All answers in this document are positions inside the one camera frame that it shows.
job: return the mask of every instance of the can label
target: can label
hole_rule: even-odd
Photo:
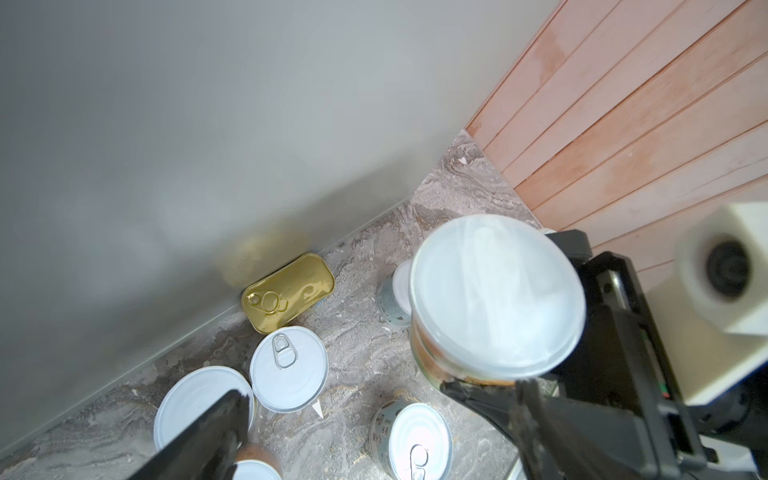
[[[392,424],[397,415],[412,402],[407,400],[390,400],[382,405],[373,416],[371,425],[371,455],[373,461],[389,476],[397,479],[392,462],[389,459],[389,435],[392,433]]]
[[[392,278],[394,277],[392,272],[388,277],[384,279],[381,285],[379,285],[379,291],[376,292],[376,307],[379,309],[379,313],[384,317],[384,320],[391,323],[394,326],[408,326],[411,324],[411,316],[397,303],[395,298],[395,290],[392,287]]]

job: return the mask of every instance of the grey wall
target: grey wall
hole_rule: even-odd
[[[0,4],[0,454],[412,192],[558,0]]]

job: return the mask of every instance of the marble floor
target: marble floor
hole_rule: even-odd
[[[275,453],[286,480],[388,478],[368,447],[375,411],[396,396],[427,402],[449,422],[454,460],[449,478],[504,478],[515,448],[485,420],[435,391],[411,355],[408,329],[384,323],[378,283],[410,258],[436,227],[469,214],[500,214],[540,227],[530,210],[462,132],[413,196],[365,230],[322,253],[336,277],[331,296],[293,324],[323,340],[330,372],[311,408],[287,415],[259,409],[250,432]],[[0,480],[121,480],[154,453],[152,425],[165,393],[181,377],[225,365],[246,377],[263,338],[234,307],[221,320],[112,389],[76,416],[0,462]]]

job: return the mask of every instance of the gold sardine tin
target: gold sardine tin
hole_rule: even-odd
[[[330,295],[335,285],[323,259],[305,253],[246,288],[240,303],[253,328],[267,334]]]

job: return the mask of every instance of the held can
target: held can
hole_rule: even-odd
[[[395,480],[448,478],[451,431],[442,415],[425,403],[385,403],[373,417],[370,446],[374,462]]]
[[[261,445],[242,445],[237,450],[235,465],[232,480],[283,480],[280,462]]]

